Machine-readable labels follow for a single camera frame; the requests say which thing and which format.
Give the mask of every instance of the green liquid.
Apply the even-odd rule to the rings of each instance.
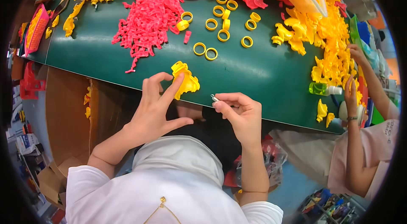
[[[309,84],[309,93],[326,96],[327,88],[328,86],[326,84],[312,82]]]

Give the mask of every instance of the pink plastic basket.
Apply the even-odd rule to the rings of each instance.
[[[50,20],[50,17],[47,13],[47,10],[44,7],[44,4],[40,4],[35,11],[33,18],[34,19],[35,15],[38,13],[39,9],[42,8],[41,15],[39,17],[38,23],[34,28],[33,31],[33,36],[31,38],[31,42],[27,47],[27,38],[26,36],[25,41],[24,41],[24,48],[25,48],[25,56],[27,57],[28,54],[35,52],[38,50],[39,42],[41,41],[42,34],[44,33],[45,28],[47,27],[47,23]]]

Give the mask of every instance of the pink shirt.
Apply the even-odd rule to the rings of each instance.
[[[397,108],[391,103],[388,117],[398,117]],[[372,184],[365,196],[372,200],[386,175],[396,145],[399,121],[392,119],[360,130],[364,148],[364,167],[376,167]],[[345,187],[346,155],[348,151],[348,132],[341,135],[336,142],[328,176],[328,188],[331,193],[353,195]]]

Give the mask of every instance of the white bottle cap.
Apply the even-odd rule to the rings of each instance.
[[[336,95],[342,95],[342,87],[336,87],[336,86],[329,86],[328,87],[328,94],[336,94]]]

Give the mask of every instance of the hand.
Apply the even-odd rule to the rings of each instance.
[[[171,79],[173,76],[165,72],[144,79],[140,104],[131,121],[123,127],[131,138],[132,147],[149,143],[172,130],[194,123],[192,119],[186,117],[175,120],[166,119],[168,106],[184,81],[184,73],[181,73],[160,96],[160,92],[163,91],[160,82]]]
[[[345,102],[346,109],[348,110],[348,117],[356,117],[357,116],[356,85],[355,80],[353,79],[352,76],[349,77],[345,84]]]
[[[261,104],[242,93],[220,93],[220,101],[213,103],[216,112],[221,112],[233,127],[242,147],[261,144]]]
[[[357,44],[351,43],[347,48],[350,51],[350,57],[353,58],[358,65],[363,66],[369,63],[362,49]]]

